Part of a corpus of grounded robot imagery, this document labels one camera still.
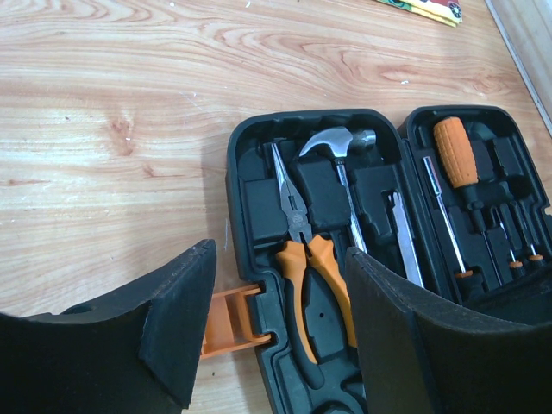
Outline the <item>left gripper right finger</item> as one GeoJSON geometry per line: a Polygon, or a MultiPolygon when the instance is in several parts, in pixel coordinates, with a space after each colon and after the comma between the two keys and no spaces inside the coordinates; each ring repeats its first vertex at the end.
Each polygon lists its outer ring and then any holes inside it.
{"type": "Polygon", "coordinates": [[[551,269],[462,306],[346,256],[371,413],[548,413],[551,269]]]}

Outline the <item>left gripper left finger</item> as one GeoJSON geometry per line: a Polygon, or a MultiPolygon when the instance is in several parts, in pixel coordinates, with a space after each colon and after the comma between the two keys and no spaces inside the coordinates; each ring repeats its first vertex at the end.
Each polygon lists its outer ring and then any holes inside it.
{"type": "Polygon", "coordinates": [[[179,413],[196,379],[216,244],[58,315],[1,316],[4,413],[179,413]]]}

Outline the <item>small black precision screwdriver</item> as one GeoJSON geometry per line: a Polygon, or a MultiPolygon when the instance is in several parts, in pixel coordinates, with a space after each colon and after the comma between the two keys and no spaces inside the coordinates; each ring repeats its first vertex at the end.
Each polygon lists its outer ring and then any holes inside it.
{"type": "Polygon", "coordinates": [[[535,265],[537,267],[542,267],[544,265],[544,258],[541,254],[539,254],[536,251],[536,247],[533,240],[533,235],[530,232],[530,228],[528,227],[528,224],[525,220],[524,213],[519,206],[519,203],[514,202],[513,208],[516,211],[516,218],[518,220],[518,224],[520,227],[520,232],[522,234],[522,239],[524,241],[524,245],[527,247],[529,251],[528,259],[532,265],[535,265]]]}

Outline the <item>black plastic tool case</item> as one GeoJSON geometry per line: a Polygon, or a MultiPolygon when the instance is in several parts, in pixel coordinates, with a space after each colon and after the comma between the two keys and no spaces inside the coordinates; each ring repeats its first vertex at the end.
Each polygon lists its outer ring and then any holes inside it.
{"type": "Polygon", "coordinates": [[[352,133],[363,129],[376,133],[372,146],[348,151],[345,166],[368,249],[363,253],[393,273],[409,281],[391,211],[389,196],[394,191],[403,199],[425,290],[466,306],[518,280],[512,278],[508,244],[493,214],[495,207],[503,215],[517,259],[524,263],[522,277],[541,268],[528,259],[514,202],[519,203],[536,251],[544,258],[542,267],[551,269],[549,201],[517,124],[500,108],[421,107],[413,110],[399,127],[375,110],[360,109],[282,112],[247,119],[229,138],[229,215],[240,276],[262,289],[251,301],[251,312],[254,331],[272,334],[272,340],[259,348],[257,357],[271,408],[276,413],[371,413],[367,409],[358,342],[355,348],[348,345],[336,299],[322,276],[311,267],[304,279],[304,320],[324,382],[322,387],[313,389],[302,378],[289,343],[285,279],[276,259],[289,235],[280,207],[270,148],[273,142],[305,202],[312,233],[334,243],[336,261],[348,289],[346,256],[349,249],[358,248],[349,233],[346,191],[323,147],[299,156],[315,133],[334,127],[346,127],[352,133]],[[474,204],[481,207],[503,285],[498,283],[482,235],[474,229],[466,200],[461,190],[450,184],[436,147],[433,128],[450,116],[461,119],[474,151],[479,177],[474,186],[474,204]],[[481,281],[484,293],[476,299],[464,301],[458,289],[458,264],[423,164],[424,156],[432,159],[465,267],[481,281]]]}

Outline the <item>orange handled screwdriver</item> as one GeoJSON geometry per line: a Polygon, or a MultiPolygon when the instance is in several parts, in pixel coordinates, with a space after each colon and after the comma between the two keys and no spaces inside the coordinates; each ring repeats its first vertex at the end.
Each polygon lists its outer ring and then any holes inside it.
{"type": "Polygon", "coordinates": [[[474,151],[467,131],[457,116],[450,116],[439,121],[433,128],[436,147],[441,158],[448,180],[454,189],[460,189],[466,200],[467,210],[474,229],[481,234],[499,285],[504,281],[500,275],[498,264],[492,257],[491,245],[487,237],[487,228],[480,212],[481,207],[475,203],[474,186],[479,182],[474,151]]]}

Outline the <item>claw hammer black grip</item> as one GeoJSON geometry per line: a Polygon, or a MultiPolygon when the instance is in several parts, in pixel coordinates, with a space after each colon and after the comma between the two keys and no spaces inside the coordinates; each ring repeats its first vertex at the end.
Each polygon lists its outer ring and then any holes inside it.
{"type": "Polygon", "coordinates": [[[349,233],[352,243],[362,252],[368,249],[361,233],[361,226],[355,211],[354,201],[348,183],[345,160],[349,150],[361,151],[376,142],[376,133],[372,129],[363,129],[352,133],[346,127],[334,127],[315,133],[303,146],[299,153],[303,157],[316,147],[323,147],[329,154],[336,169],[337,177],[344,187],[350,208],[349,233]]]}

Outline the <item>orange needle nose pliers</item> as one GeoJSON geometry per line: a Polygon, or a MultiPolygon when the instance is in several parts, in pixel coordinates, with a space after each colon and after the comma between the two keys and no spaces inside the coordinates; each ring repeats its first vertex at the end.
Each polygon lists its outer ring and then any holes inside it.
{"type": "Polygon", "coordinates": [[[312,233],[308,209],[290,178],[278,145],[271,143],[281,210],[287,220],[289,239],[276,259],[285,279],[285,323],[291,351],[302,378],[313,389],[322,387],[324,379],[317,356],[311,346],[304,320],[304,279],[309,267],[316,270],[332,291],[342,314],[348,345],[357,346],[351,303],[346,282],[341,276],[334,243],[312,233]]]}

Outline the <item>black handled screwdriver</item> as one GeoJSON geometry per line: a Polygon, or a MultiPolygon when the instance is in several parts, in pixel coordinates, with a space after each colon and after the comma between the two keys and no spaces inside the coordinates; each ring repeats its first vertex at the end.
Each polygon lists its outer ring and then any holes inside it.
{"type": "Polygon", "coordinates": [[[441,212],[442,220],[444,221],[446,230],[448,232],[448,237],[454,250],[455,258],[458,264],[458,272],[455,274],[455,280],[461,293],[461,297],[464,301],[476,299],[484,293],[481,281],[473,270],[466,269],[465,267],[465,263],[461,255],[461,250],[459,248],[455,232],[449,220],[449,214],[442,200],[442,187],[436,175],[436,170],[433,166],[431,157],[424,156],[423,164],[425,166],[425,170],[427,172],[432,191],[441,212]]]}

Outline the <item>orange case latch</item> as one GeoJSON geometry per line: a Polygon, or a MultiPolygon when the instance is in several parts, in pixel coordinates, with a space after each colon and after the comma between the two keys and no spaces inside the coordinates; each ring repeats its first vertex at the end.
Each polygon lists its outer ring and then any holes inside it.
{"type": "Polygon", "coordinates": [[[254,332],[249,303],[262,293],[259,285],[245,285],[212,295],[200,359],[233,353],[269,343],[272,334],[254,332]]]}

